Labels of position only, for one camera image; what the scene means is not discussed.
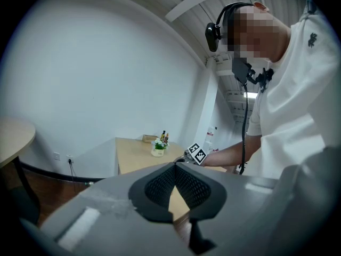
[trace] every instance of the potted plant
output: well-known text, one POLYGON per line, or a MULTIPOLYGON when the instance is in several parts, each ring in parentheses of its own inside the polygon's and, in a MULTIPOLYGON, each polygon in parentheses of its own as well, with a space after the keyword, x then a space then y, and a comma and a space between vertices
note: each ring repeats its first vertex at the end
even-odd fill
POLYGON ((163 143, 159 138, 151 142, 153 147, 151 149, 151 154, 156 157, 161 157, 164 155, 164 151, 169 146, 169 143, 163 143))

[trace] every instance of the white t-shirt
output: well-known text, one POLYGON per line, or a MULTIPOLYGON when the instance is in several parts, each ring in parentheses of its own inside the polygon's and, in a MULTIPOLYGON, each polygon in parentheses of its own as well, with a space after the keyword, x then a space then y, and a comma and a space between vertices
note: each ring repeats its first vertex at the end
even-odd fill
POLYGON ((255 100, 247 134, 262 135, 261 147, 247 162, 244 175, 278 179, 285 167, 299 165, 325 147, 307 108, 334 74, 340 74, 340 50, 333 35, 320 14, 303 16, 291 26, 289 46, 271 66, 272 80, 255 100))

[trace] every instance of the white ceiling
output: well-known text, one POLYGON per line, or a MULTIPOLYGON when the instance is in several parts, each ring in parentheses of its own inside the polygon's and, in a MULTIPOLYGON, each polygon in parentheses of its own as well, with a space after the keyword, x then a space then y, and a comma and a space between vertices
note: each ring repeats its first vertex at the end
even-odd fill
MULTIPOLYGON (((167 22, 185 41, 193 48, 198 57, 204 62, 206 58, 217 56, 217 63, 230 60, 226 54, 226 46, 220 45, 217 52, 211 52, 205 38, 205 28, 209 22, 216 22, 222 8, 230 3, 263 2, 270 12, 286 25, 295 24, 305 6, 305 0, 133 0, 144 6, 158 17, 167 22)), ((221 76, 220 89, 224 94, 242 94, 240 85, 232 75, 221 76)), ((258 86, 248 84, 250 92, 257 92, 258 86)), ((243 113, 245 104, 239 102, 228 102, 234 114, 243 113)), ((235 116, 236 121, 242 121, 243 116, 235 116)))

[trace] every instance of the black cable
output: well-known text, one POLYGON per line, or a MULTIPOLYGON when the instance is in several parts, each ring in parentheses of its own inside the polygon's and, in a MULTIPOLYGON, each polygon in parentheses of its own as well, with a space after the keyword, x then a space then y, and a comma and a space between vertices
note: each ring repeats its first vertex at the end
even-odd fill
POLYGON ((243 148, 242 148, 242 155, 241 155, 241 164, 239 165, 240 168, 240 173, 243 174, 244 172, 244 164, 245 164, 245 125, 246 125, 246 118, 247 118, 247 110, 249 106, 249 99, 247 96, 247 87, 246 84, 243 85, 244 90, 245 90, 245 96, 246 96, 246 109, 245 109, 245 116, 244 116, 244 121, 243 121, 243 127, 241 129, 241 138, 242 138, 242 143, 243 143, 243 148))
POLYGON ((74 175, 72 173, 72 167, 71 167, 71 163, 72 163, 71 159, 69 159, 68 162, 69 162, 70 170, 71 170, 72 183, 74 184, 74 191, 76 192, 76 187, 75 187, 75 182, 74 182, 74 175))

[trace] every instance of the shirt sleeve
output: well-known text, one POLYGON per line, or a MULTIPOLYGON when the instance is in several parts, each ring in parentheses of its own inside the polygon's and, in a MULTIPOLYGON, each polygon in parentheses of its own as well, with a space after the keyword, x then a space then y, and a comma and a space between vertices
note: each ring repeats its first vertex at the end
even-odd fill
POLYGON ((259 117, 259 99, 255 99, 254 109, 252 111, 250 120, 249 120, 249 128, 247 130, 247 135, 255 136, 262 135, 261 129, 261 119, 259 117))

